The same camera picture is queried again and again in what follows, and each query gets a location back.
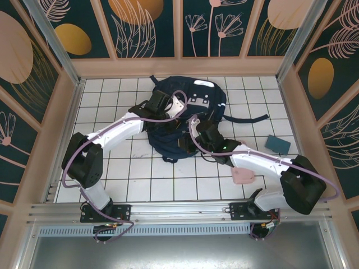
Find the navy blue backpack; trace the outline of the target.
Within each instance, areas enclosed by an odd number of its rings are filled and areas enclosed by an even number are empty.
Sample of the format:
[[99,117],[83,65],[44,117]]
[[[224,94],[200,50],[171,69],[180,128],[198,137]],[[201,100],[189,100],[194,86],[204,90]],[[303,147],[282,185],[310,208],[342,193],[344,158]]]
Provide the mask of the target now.
[[247,124],[261,122],[269,118],[267,114],[254,119],[241,119],[225,115],[226,95],[213,82],[183,76],[171,76],[161,81],[156,80],[154,76],[150,78],[155,83],[153,92],[160,90],[172,95],[175,91],[181,90],[187,96],[187,110],[178,118],[181,125],[177,130],[172,133],[148,133],[150,145],[162,155],[162,159],[166,163],[174,164],[179,159],[194,156],[186,152],[185,146],[178,145],[178,139],[183,134],[190,134],[188,121],[195,114],[200,121],[213,120],[217,124],[222,119],[233,123]]

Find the grey metal sheet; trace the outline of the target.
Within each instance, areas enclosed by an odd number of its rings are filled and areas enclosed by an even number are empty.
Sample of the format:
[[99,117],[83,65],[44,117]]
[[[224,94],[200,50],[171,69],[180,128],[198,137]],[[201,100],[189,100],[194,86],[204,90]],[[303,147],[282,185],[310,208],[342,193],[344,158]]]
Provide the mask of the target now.
[[266,239],[247,234],[26,235],[18,269],[348,269],[327,222],[286,222]]

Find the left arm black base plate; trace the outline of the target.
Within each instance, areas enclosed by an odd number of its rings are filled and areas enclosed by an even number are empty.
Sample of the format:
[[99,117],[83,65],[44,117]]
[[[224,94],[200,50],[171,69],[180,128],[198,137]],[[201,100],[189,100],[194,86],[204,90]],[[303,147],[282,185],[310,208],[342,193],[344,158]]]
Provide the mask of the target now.
[[[100,222],[114,222],[107,217],[99,214],[93,207],[86,204],[80,207],[81,223],[100,223]],[[102,209],[102,213],[114,218],[116,220],[130,220],[131,206],[130,205],[108,205]]]

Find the aluminium corner post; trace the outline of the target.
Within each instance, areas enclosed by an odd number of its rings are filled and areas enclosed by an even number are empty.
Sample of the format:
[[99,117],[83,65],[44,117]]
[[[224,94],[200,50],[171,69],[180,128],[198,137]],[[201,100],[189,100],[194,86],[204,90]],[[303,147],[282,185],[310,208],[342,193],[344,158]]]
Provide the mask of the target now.
[[316,22],[325,9],[328,0],[314,0],[294,35],[288,50],[286,51],[281,65],[276,73],[277,82],[281,84],[285,79],[288,71],[291,69],[294,60],[299,54],[301,48],[304,46],[310,33],[312,32]]
[[35,22],[39,26],[41,32],[44,34],[50,47],[53,49],[56,57],[61,62],[62,67],[69,75],[71,81],[78,86],[81,82],[81,77],[78,75],[70,57],[62,46],[53,26],[46,18],[40,4],[37,0],[23,0],[27,10],[33,16]]

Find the pink pencil case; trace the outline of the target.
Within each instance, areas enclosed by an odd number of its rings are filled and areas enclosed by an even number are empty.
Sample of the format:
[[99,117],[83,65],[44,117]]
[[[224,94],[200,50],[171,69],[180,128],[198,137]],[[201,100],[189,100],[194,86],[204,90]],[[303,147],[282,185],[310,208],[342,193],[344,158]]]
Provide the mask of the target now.
[[245,168],[231,168],[234,184],[251,184],[255,180],[255,173]]

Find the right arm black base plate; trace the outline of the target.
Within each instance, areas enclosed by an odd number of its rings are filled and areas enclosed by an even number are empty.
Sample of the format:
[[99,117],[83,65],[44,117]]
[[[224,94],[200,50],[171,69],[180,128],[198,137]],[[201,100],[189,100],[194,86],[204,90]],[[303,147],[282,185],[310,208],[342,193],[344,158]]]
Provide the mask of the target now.
[[247,220],[265,222],[280,219],[279,211],[263,211],[251,202],[232,202],[229,204],[231,220]]

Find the teal leather wallet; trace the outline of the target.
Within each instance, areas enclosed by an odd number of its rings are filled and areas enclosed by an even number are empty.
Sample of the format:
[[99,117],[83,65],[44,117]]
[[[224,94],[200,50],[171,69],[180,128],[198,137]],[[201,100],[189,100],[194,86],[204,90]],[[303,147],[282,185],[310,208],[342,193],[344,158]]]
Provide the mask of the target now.
[[268,135],[265,143],[266,149],[281,155],[287,155],[289,153],[290,147],[291,147],[290,142],[272,135]]

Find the aluminium mounting rail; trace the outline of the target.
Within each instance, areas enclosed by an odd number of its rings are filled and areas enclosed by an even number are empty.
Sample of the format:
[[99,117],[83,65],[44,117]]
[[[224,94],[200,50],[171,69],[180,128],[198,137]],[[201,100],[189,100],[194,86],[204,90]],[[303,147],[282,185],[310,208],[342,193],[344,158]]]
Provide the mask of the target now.
[[[225,212],[230,201],[195,202],[133,202],[130,220],[138,225],[151,224],[217,224],[231,221]],[[79,225],[80,203],[39,203],[30,206],[25,217],[33,225]],[[301,215],[292,209],[282,209],[282,222],[322,221],[333,217],[327,203],[319,203],[309,215]]]

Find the aluminium side rail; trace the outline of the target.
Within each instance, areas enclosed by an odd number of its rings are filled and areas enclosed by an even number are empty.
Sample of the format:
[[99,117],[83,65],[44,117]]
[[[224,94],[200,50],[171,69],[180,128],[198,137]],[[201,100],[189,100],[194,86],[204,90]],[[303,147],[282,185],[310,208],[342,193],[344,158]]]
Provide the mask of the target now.
[[52,134],[55,138],[55,148],[52,153],[52,162],[49,166],[44,191],[40,200],[43,204],[55,203],[61,184],[66,180],[66,175],[64,175],[62,169],[62,161],[73,133],[85,84],[86,81],[81,79],[78,86],[73,85],[68,87],[71,92],[60,96],[55,102],[57,107],[56,113],[50,116],[51,130],[57,132]]
[[297,82],[289,80],[279,83],[279,89],[284,99],[298,152],[308,158],[314,168],[320,171],[315,160],[317,146],[315,119],[303,88]]

